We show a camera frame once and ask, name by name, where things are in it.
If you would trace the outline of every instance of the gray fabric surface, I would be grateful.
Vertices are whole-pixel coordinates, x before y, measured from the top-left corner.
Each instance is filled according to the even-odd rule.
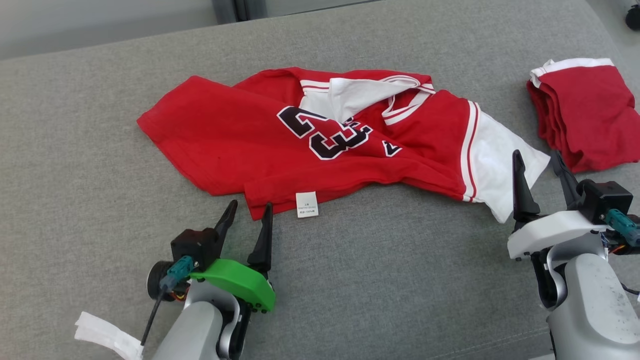
[[[611,57],[627,74],[583,0],[395,0],[1,62],[0,358],[118,358],[73,339],[80,312],[140,337],[153,306],[147,272],[170,258],[169,242],[243,202],[197,190],[135,123],[190,75],[231,85],[287,66],[431,74],[545,151],[527,73],[581,56]],[[638,194],[636,173],[624,165],[593,178]],[[533,193],[545,211],[563,208],[550,170]],[[508,258],[513,223],[485,206],[369,186],[320,214],[275,217],[276,309],[253,319],[245,359],[549,353],[533,270]],[[243,204],[223,255],[245,261],[259,229]],[[612,263],[640,287],[637,259]],[[160,307],[148,354],[179,311]]]

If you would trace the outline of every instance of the white clothing tag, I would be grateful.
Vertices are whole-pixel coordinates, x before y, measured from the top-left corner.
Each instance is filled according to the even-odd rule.
[[[76,321],[76,340],[85,340],[115,351],[125,360],[142,360],[140,340],[99,317],[84,311]]]
[[[298,218],[316,217],[319,214],[316,192],[296,193],[296,205]]]

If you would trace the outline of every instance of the black cable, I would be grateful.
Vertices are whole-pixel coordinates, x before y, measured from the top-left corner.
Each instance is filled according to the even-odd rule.
[[[160,306],[160,302],[162,302],[162,298],[164,297],[164,292],[166,288],[160,289],[158,293],[158,298],[156,299],[156,304],[154,305],[154,309],[151,310],[151,315],[149,316],[149,320],[147,321],[147,328],[145,329],[145,333],[142,336],[142,340],[140,340],[140,345],[145,346],[147,342],[147,336],[149,335],[149,330],[151,330],[151,324],[154,322],[154,318],[156,317],[156,312],[158,311],[158,307]]]
[[[630,293],[630,294],[634,294],[635,296],[640,296],[640,291],[630,289],[630,288],[626,287],[622,282],[620,283],[620,285],[622,285],[622,288],[623,288],[626,292],[628,292],[628,293]]]

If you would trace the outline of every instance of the folded garment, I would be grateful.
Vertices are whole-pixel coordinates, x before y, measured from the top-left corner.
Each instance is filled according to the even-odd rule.
[[[549,60],[531,70],[527,89],[539,136],[573,172],[640,160],[640,115],[610,59]]]
[[[211,195],[244,193],[253,219],[370,183],[402,182],[511,213],[511,153],[532,186],[549,157],[431,77],[265,70],[229,87],[192,77],[138,120],[174,166]]]

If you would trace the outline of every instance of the black caster wheel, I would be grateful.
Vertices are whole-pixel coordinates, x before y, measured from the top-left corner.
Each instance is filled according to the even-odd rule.
[[[625,18],[627,26],[634,31],[640,30],[640,5],[631,7]]]
[[[173,265],[172,261],[158,261],[147,275],[147,293],[149,297],[153,300],[158,298],[158,293],[160,292],[160,280],[166,275],[166,271]],[[164,293],[162,297],[163,301],[174,301],[175,299]]]

